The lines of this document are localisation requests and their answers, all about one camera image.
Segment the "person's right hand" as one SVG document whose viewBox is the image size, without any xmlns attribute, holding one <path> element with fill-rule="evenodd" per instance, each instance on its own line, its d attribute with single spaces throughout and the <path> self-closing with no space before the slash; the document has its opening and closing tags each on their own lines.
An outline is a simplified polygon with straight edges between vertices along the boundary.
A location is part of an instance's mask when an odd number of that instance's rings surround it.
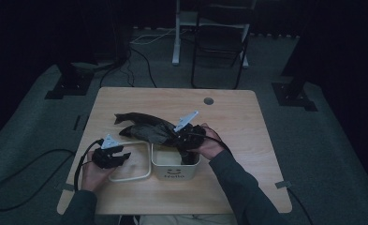
<svg viewBox="0 0 368 225">
<path fill-rule="evenodd" d="M 206 138 L 199 148 L 190 149 L 190 152 L 199 153 L 203 157 L 212 160 L 219 153 L 224 151 L 225 148 L 220 144 L 221 138 L 212 128 L 210 128 L 206 123 L 201 124 L 201 126 L 206 131 Z"/>
</svg>

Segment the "black plastic garbage bag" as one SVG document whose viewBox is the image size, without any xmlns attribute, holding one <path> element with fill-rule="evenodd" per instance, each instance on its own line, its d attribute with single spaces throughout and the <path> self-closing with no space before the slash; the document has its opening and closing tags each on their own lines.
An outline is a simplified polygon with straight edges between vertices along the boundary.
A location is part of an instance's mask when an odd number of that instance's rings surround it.
<svg viewBox="0 0 368 225">
<path fill-rule="evenodd" d="M 163 145 L 167 147 L 176 148 L 176 135 L 173 129 L 176 127 L 171 122 L 162 118 L 140 113 L 140 112 L 128 112 L 115 114 L 114 124 L 121 124 L 124 121 L 131 121 L 132 125 L 124 128 L 119 132 L 121 136 L 136 138 L 148 143 Z M 188 164 L 190 164 L 190 150 L 188 152 Z"/>
</svg>

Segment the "white square bin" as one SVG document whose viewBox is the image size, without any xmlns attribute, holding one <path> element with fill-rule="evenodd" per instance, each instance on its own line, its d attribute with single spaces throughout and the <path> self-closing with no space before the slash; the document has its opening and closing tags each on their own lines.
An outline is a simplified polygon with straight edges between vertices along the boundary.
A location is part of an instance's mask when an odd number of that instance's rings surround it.
<svg viewBox="0 0 368 225">
<path fill-rule="evenodd" d="M 167 146 L 152 145 L 152 164 L 159 180 L 185 181 L 195 176 L 200 163 L 199 155 L 195 155 L 190 164 L 184 164 L 179 151 Z"/>
</svg>

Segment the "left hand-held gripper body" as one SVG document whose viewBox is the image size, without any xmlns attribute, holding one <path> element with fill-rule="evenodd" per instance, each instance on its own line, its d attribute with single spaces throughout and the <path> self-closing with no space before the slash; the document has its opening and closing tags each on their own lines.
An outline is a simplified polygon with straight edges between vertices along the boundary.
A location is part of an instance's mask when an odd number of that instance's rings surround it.
<svg viewBox="0 0 368 225">
<path fill-rule="evenodd" d="M 101 169 L 110 169 L 118 167 L 113 163 L 113 156 L 108 155 L 108 149 L 114 146 L 119 146 L 119 143 L 112 138 L 110 134 L 108 134 L 102 141 L 102 144 L 99 148 L 97 148 L 93 155 L 92 161 Z"/>
</svg>

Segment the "black folding chair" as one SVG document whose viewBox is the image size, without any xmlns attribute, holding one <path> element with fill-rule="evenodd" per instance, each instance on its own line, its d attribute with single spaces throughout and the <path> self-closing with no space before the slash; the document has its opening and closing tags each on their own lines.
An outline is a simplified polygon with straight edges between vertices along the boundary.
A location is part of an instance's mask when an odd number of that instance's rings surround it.
<svg viewBox="0 0 368 225">
<path fill-rule="evenodd" d="M 233 66 L 238 59 L 240 65 L 233 86 L 239 85 L 244 58 L 247 54 L 250 31 L 240 30 L 236 26 L 250 25 L 255 20 L 257 0 L 200 0 L 196 17 L 194 50 L 191 69 L 191 85 L 195 84 L 197 52 L 232 54 Z"/>
</svg>

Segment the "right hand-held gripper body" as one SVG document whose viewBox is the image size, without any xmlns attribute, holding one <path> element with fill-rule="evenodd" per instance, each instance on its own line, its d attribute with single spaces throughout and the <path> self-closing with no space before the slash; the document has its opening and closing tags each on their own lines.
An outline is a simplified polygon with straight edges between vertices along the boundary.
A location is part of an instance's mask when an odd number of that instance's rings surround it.
<svg viewBox="0 0 368 225">
<path fill-rule="evenodd" d="M 178 124 L 173 129 L 176 135 L 176 147 L 179 150 L 190 150 L 199 148 L 203 142 L 206 134 L 205 129 L 196 125 L 193 126 L 191 121 L 199 114 L 198 111 L 193 111 L 192 113 L 181 117 Z"/>
</svg>

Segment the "black metal stand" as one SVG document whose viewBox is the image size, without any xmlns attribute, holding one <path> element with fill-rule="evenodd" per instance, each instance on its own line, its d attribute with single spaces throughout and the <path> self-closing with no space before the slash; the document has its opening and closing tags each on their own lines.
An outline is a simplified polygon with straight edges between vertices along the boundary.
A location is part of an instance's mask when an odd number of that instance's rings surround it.
<svg viewBox="0 0 368 225">
<path fill-rule="evenodd" d="M 297 42 L 291 56 L 287 60 L 281 75 L 283 77 L 291 76 L 289 83 L 273 82 L 273 92 L 280 106 L 286 107 L 302 107 L 308 112 L 316 112 L 315 103 L 306 96 L 303 88 L 306 84 L 306 76 L 302 74 L 301 58 L 305 51 L 304 41 L 302 37 L 306 37 L 306 31 L 309 22 L 312 20 L 317 5 L 320 0 L 308 0 L 309 4 L 305 10 L 304 25 L 300 32 L 300 39 Z"/>
<path fill-rule="evenodd" d="M 86 68 L 75 67 L 71 63 L 56 64 L 61 73 L 59 80 L 45 99 L 62 99 L 65 96 L 85 96 L 95 76 L 95 73 Z"/>
</svg>

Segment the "person's left hand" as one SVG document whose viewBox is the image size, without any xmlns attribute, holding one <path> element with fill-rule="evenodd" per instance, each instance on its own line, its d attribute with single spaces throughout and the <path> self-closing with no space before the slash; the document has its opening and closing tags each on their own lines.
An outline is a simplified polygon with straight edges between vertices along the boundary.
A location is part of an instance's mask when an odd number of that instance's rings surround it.
<svg viewBox="0 0 368 225">
<path fill-rule="evenodd" d="M 109 176 L 115 172 L 116 167 L 110 169 L 99 168 L 92 161 L 93 154 L 94 151 L 87 154 L 87 162 L 82 166 L 81 190 L 95 192 L 106 183 Z"/>
</svg>

